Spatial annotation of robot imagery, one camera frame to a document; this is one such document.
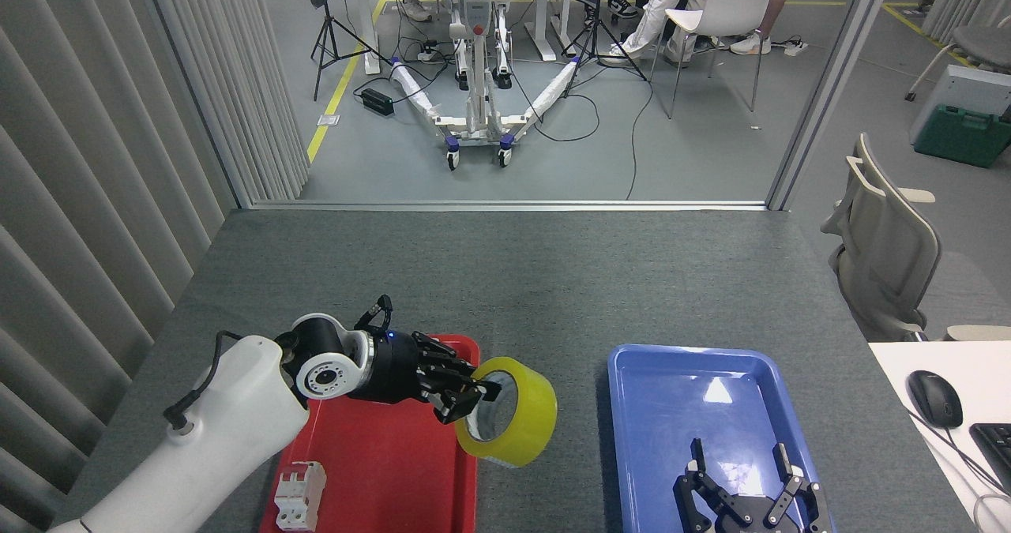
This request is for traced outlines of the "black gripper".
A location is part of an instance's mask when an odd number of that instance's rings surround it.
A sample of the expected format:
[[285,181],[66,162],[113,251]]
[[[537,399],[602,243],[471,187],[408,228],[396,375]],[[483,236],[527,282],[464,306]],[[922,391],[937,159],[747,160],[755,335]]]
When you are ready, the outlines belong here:
[[397,404],[424,399],[419,377],[425,378],[425,401],[433,404],[434,417],[443,425],[472,413],[483,401],[495,401],[502,383],[472,377],[475,366],[457,352],[423,332],[385,331],[375,336],[374,357],[367,381],[353,399]]
[[[796,497],[801,498],[808,519],[804,532],[831,532],[824,490],[819,482],[807,479],[799,466],[791,464],[784,443],[776,443],[772,448],[783,483],[777,498],[725,496],[726,490],[719,486],[705,470],[703,441],[700,438],[692,440],[690,451],[690,464],[673,486],[683,532],[784,532],[787,507]],[[714,511],[714,524],[698,511],[693,494],[698,494]]]

